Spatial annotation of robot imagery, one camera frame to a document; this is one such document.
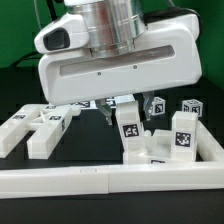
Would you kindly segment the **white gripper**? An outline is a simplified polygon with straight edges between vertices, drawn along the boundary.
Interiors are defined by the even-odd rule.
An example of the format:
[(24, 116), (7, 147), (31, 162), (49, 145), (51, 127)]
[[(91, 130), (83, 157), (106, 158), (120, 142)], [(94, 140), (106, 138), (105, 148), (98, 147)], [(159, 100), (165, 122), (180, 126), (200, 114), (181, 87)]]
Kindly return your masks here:
[(149, 121), (154, 90), (196, 83), (201, 63), (196, 45), (199, 19), (194, 14), (148, 23), (119, 53), (107, 58), (89, 47), (90, 34), (80, 15), (65, 15), (37, 35), (38, 65), (46, 100), (53, 105), (96, 100), (109, 125), (112, 108), (104, 98), (143, 93)]

